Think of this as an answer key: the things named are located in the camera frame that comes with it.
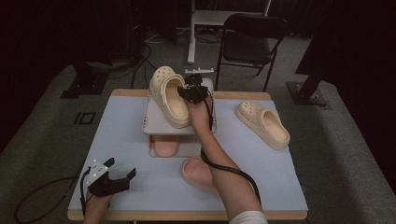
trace white sleeve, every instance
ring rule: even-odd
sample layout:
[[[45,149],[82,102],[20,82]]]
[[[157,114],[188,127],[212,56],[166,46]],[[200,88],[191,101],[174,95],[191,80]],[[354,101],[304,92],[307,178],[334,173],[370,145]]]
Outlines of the white sleeve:
[[[268,224],[268,222],[263,212],[246,211],[234,217],[230,224]]]

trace foam sandal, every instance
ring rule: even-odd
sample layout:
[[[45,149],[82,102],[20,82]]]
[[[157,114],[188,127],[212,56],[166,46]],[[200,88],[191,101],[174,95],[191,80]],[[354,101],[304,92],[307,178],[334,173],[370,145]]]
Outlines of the foam sandal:
[[[190,184],[219,195],[218,189],[213,185],[209,165],[200,157],[190,157],[183,162],[181,176]]]
[[[177,92],[184,84],[184,78],[168,66],[158,68],[149,83],[151,97],[174,128],[190,125],[189,110]]]
[[[275,111],[254,101],[243,101],[236,108],[236,116],[269,147],[283,149],[289,144],[290,135]]]
[[[154,151],[159,157],[171,157],[178,150],[178,135],[154,136]]]

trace hand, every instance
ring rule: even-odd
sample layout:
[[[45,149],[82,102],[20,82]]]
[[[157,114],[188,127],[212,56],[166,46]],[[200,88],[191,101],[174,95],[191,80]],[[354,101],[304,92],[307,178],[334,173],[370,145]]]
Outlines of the hand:
[[[212,98],[206,97],[206,102],[209,105],[210,113],[212,113]],[[187,108],[189,109],[190,122],[194,127],[195,131],[210,131],[209,127],[209,114],[205,105],[205,102],[195,105],[188,101],[184,101]]]
[[[108,195],[106,197],[96,197],[88,190],[83,223],[100,223],[103,215],[107,211],[112,197],[113,195]]]

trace gray floor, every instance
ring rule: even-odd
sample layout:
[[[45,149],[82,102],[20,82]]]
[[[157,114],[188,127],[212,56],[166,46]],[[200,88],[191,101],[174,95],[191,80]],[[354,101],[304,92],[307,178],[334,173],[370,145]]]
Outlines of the gray floor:
[[[396,223],[395,194],[334,85],[321,82],[319,86],[329,101],[328,108],[296,105],[290,97],[286,81],[306,79],[303,75],[295,76],[294,72],[309,41],[287,37],[282,42],[267,89],[290,132],[290,153],[309,207],[309,223]],[[186,68],[216,68],[218,44],[198,42],[194,65],[187,64],[185,37],[180,37],[176,46],[169,42],[148,44],[152,48],[149,61],[157,67],[169,65],[180,74]],[[134,88],[146,89],[146,80],[153,71],[148,64],[143,66],[136,74]],[[264,69],[259,77],[254,77],[254,69],[224,66],[221,71],[220,91],[261,91],[267,72]],[[35,110],[0,155],[0,223],[16,223],[14,209],[33,189],[78,174],[109,95],[117,88],[131,88],[132,72],[123,71],[110,75],[101,95],[60,99],[75,74],[69,66],[53,79]],[[78,112],[95,112],[93,123],[75,124]],[[19,209],[21,221],[49,211],[64,196],[71,181],[60,181],[30,197]],[[71,194],[72,190],[68,191],[60,206],[37,223],[76,223],[66,216]]]

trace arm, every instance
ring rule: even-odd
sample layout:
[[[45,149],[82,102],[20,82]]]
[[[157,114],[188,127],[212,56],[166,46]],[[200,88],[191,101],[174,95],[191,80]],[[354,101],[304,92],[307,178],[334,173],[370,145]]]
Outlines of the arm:
[[[108,204],[112,197],[113,195],[96,197],[88,190],[85,217],[82,223],[99,224],[102,221],[103,215],[107,211]]]
[[[216,164],[239,169],[210,131],[209,116],[205,103],[201,102],[198,105],[194,105],[186,102],[186,104],[189,109],[191,124],[208,159]],[[244,177],[210,166],[209,169],[224,203],[229,220],[245,211],[262,212],[262,206],[253,188]]]

